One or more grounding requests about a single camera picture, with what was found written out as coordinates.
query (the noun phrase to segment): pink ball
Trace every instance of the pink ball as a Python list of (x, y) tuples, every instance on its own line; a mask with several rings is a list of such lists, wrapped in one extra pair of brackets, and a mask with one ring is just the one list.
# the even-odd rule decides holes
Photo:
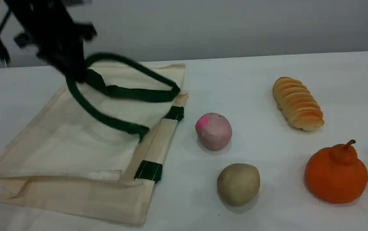
[(198, 138), (210, 150), (224, 148), (232, 137), (232, 128), (228, 120), (217, 113), (203, 115), (195, 124)]

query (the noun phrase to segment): fruit stem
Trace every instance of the fruit stem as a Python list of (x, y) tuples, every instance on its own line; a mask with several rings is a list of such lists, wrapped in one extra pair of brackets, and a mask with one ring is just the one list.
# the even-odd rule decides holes
[(354, 143), (356, 143), (355, 140), (350, 140), (347, 144), (345, 144), (344, 149), (347, 150), (351, 145), (353, 145)]

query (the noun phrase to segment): bread loaf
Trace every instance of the bread loaf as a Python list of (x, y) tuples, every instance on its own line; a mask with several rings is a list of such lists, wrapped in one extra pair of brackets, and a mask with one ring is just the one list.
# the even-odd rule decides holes
[(301, 81), (281, 77), (276, 80), (272, 95), (291, 127), (314, 131), (323, 126), (321, 108)]

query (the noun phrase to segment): white table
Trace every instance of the white table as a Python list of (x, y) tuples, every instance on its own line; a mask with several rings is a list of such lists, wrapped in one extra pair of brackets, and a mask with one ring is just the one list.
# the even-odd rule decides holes
[[(368, 52), (186, 60), (185, 119), (178, 126), (144, 230), (368, 230), (368, 185), (357, 203), (334, 206), (304, 187), (313, 153), (336, 143), (354, 147), (368, 168)], [(324, 113), (315, 133), (288, 127), (271, 95), (291, 76), (308, 86)], [(0, 151), (37, 114), (64, 78), (52, 67), (0, 69)], [(218, 152), (202, 148), (194, 130), (207, 112), (223, 114), (234, 134)], [(216, 177), (235, 162), (256, 166), (259, 197), (227, 208)], [(0, 231), (122, 231), (140, 228), (0, 203)]]

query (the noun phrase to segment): beige ball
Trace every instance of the beige ball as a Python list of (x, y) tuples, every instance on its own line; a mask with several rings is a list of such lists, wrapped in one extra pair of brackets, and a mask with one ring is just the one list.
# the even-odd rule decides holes
[(243, 206), (258, 194), (260, 172), (249, 164), (231, 164), (219, 174), (217, 190), (227, 204)]

